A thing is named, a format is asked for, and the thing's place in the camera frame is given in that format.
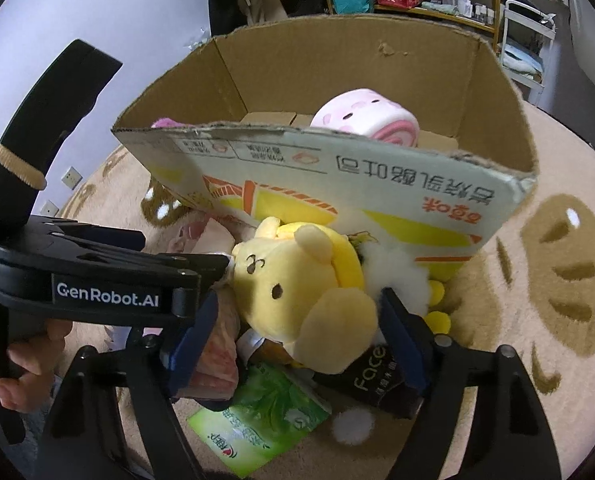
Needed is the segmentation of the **person's left hand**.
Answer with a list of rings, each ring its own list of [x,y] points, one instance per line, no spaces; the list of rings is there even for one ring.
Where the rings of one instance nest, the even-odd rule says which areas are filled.
[[[48,320],[43,335],[10,344],[9,359],[22,368],[23,374],[19,378],[0,378],[3,408],[31,413],[48,401],[55,369],[72,327],[72,321]]]

